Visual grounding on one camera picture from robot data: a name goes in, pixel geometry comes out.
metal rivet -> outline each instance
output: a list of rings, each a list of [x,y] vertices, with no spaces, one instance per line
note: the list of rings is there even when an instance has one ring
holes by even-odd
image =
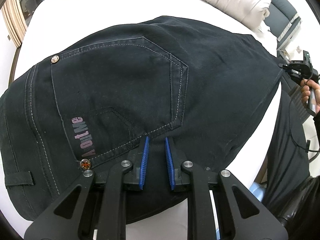
[[[51,58],[51,62],[52,63],[56,63],[57,61],[59,60],[59,56],[58,55],[55,55]]]
[[[88,159],[83,159],[80,161],[80,167],[84,170],[88,170],[91,168],[91,162]]]
[[[230,171],[228,171],[228,170],[223,170],[223,171],[221,171],[221,175],[223,176],[223,177],[229,177],[230,176]]]
[[[191,161],[185,161],[183,163],[183,166],[187,167],[187,168],[191,168],[193,166],[193,163]]]
[[[93,174],[92,170],[86,170],[83,172],[83,176],[85,176],[85,177],[91,177],[92,174]]]
[[[131,165],[131,161],[125,160],[121,162],[121,166],[122,167],[128,167]]]

mattress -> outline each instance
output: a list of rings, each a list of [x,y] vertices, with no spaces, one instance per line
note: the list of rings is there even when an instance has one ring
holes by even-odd
[[[250,34],[276,56],[276,37],[261,28],[256,33],[201,0],[45,0],[33,14],[23,40],[15,79],[44,58],[107,27],[139,23],[167,15],[207,22],[233,33]],[[227,167],[247,188],[265,159],[276,122],[281,85],[261,123]],[[31,224],[16,212],[4,186],[0,167],[0,210],[21,235]],[[186,239],[187,201],[127,226],[127,240]]]

person's leg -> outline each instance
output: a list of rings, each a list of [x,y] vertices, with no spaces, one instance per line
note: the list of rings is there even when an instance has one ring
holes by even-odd
[[[290,131],[289,103],[289,95],[282,90],[276,125],[267,152],[268,182],[262,203],[269,210],[310,176],[308,154],[295,144],[296,142],[302,147],[306,146],[302,122],[297,109],[291,103]]]

person's hand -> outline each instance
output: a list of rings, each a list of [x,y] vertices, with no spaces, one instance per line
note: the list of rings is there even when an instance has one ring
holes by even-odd
[[[310,87],[312,87],[315,90],[316,94],[316,114],[320,111],[320,85],[314,82],[313,80],[309,80],[308,83],[306,84],[308,80],[303,79],[300,83],[301,86],[301,93],[302,93],[302,103],[304,106],[306,106],[307,101],[310,96]]]

denim fabric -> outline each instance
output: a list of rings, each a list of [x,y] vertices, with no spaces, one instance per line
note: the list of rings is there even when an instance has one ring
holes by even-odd
[[[203,168],[225,168],[281,77],[276,58],[251,35],[168,16],[101,30],[57,55],[13,82],[0,102],[1,153],[4,166],[14,166],[5,173],[30,171],[35,182],[9,191],[27,219],[79,176],[81,159],[91,160],[103,184],[144,134],[151,138],[147,177],[143,192],[127,195],[128,223],[182,201],[184,194],[170,192],[164,138],[173,136]],[[29,206],[19,201],[23,191]]]

